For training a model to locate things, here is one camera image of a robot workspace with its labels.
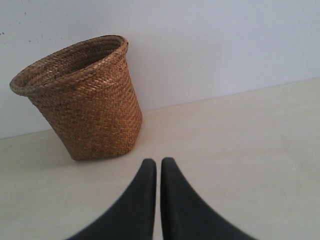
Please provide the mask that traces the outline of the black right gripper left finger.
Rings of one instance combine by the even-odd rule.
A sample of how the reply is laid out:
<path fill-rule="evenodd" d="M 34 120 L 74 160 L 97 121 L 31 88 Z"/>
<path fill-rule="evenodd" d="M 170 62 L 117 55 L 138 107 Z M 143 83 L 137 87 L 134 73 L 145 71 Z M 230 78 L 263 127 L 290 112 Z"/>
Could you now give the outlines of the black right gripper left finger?
<path fill-rule="evenodd" d="M 151 240 L 154 232 L 157 167 L 147 158 L 119 199 L 71 240 Z"/>

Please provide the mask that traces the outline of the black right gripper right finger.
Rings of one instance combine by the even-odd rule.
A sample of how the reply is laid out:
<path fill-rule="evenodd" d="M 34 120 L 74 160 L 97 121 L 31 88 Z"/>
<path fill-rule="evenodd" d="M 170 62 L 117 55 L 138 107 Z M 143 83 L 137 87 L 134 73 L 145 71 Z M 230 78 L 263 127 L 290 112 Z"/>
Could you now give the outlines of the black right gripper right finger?
<path fill-rule="evenodd" d="M 172 157 L 161 162 L 160 213 L 165 240 L 253 240 L 214 211 Z"/>

